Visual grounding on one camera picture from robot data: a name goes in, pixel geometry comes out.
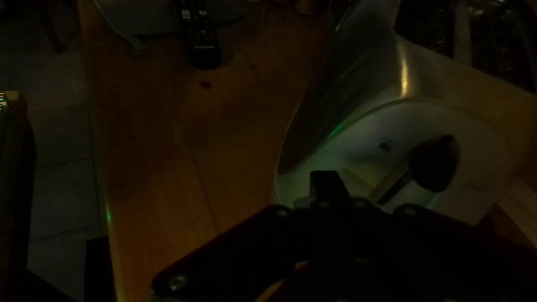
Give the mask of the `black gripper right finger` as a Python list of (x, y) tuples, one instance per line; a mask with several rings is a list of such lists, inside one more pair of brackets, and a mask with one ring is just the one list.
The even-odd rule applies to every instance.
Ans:
[(411, 205), (388, 215), (362, 203), (357, 222), (396, 302), (537, 302), (534, 248)]

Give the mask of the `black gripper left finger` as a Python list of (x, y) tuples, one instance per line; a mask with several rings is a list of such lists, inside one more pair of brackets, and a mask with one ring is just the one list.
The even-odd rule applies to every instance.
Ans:
[(159, 302), (253, 302), (305, 258), (305, 210), (267, 206), (153, 279)]

